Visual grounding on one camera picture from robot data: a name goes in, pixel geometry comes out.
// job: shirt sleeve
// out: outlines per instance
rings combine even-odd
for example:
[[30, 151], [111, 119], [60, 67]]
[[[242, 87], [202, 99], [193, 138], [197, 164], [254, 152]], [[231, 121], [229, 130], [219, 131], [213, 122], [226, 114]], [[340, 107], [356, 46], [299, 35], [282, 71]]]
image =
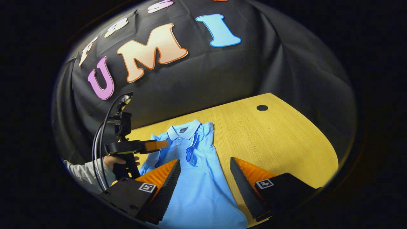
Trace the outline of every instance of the shirt sleeve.
[[[100, 168], [101, 159], [95, 160], [95, 164], [99, 165], [99, 172], [103, 174], [102, 169]], [[68, 169], [70, 175], [88, 192], [93, 192], [99, 194], [102, 192], [98, 181], [96, 180], [96, 175], [93, 170], [93, 163], [87, 162], [84, 165], [73, 165], [67, 160], [63, 161], [65, 167]], [[105, 170], [105, 175], [109, 186], [116, 180], [114, 173], [107, 167], [105, 162], [103, 162], [103, 168]]]

